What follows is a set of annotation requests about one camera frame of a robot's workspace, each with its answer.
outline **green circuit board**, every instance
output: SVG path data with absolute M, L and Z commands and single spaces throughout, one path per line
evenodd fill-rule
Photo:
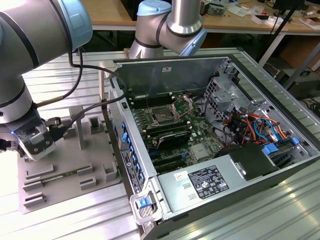
M 160 173 L 179 169 L 181 165 L 186 167 L 210 160 L 223 147 L 210 123 L 202 116 L 198 104 L 191 98 L 185 100 L 184 96 L 182 93 L 174 94 L 173 97 L 178 100 L 174 105 L 131 109 L 155 169 L 165 169 Z M 157 149 L 159 138 L 184 131 L 188 132 L 190 137 L 183 144 Z M 166 165 L 169 164 L 172 164 L 173 168 L 166 170 Z

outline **metal workbench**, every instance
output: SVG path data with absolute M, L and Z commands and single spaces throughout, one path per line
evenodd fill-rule
M 236 48 L 202 49 L 198 54 L 233 54 L 268 87 L 318 139 L 319 121 L 307 117 L 293 98 L 283 97 L 282 88 L 270 82 L 270 76 L 254 65 L 252 59 Z M 85 53 L 84 62 L 101 61 L 114 70 L 114 59 L 122 52 Z M 24 75 L 37 103 L 67 92 L 76 81 L 78 70 L 69 67 L 66 55 Z M 77 90 L 60 104 L 40 110 L 43 118 L 69 117 L 69 106 L 84 107 L 99 101 L 98 72 L 84 69 Z M 259 93 L 243 86 L 252 96 Z M 90 111 L 86 118 L 102 113 Z M 82 195 L 25 215 L 18 211 L 17 157 L 14 152 L 0 154 L 0 161 L 11 159 L 0 169 L 0 239 L 140 239 L 122 183 Z M 176 239 L 320 239 L 320 162 L 298 172 L 278 186 L 211 214 L 164 237 Z

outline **sticker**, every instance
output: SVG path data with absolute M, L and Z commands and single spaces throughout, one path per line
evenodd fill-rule
M 181 171 L 174 174 L 175 180 L 180 181 L 188 177 L 187 171 Z
M 215 165 L 189 173 L 188 176 L 201 199 L 209 198 L 229 189 Z
M 166 73 L 166 72 L 171 72 L 172 67 L 164 67 L 162 68 L 162 72 Z
M 134 165 L 131 163 L 130 157 L 129 157 L 127 151 L 121 151 L 121 155 L 122 155 L 122 159 L 125 164 L 127 175 L 128 175 L 130 182 L 131 182 L 132 189 L 135 194 L 138 194 L 141 192 L 142 187 L 141 187 L 139 180 L 137 179 L 137 176 L 135 174 L 136 170 L 134 169 Z

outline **wooden table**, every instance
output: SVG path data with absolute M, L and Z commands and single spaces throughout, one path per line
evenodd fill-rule
M 86 7 L 93 24 L 94 30 L 118 30 L 118 31 L 135 31 L 136 22 L 132 21 L 125 7 L 120 0 L 81 0 Z M 257 0 L 246 3 L 249 6 L 263 6 L 268 15 L 273 15 L 274 9 Z M 320 36 L 320 31 L 304 25 L 299 21 L 301 17 L 293 16 L 293 21 L 287 23 L 281 33 L 276 37 L 268 51 L 260 60 L 263 66 L 285 35 L 316 35 Z M 229 11 L 225 16 L 203 16 L 203 27 L 209 33 L 236 33 L 236 34 L 270 34 L 271 27 L 265 24 L 257 24 L 251 20 L 249 15 L 240 17 Z

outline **power supply label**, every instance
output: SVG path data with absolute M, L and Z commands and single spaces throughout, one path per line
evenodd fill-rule
M 188 176 L 201 199 L 209 198 L 229 189 L 215 165 L 189 173 Z

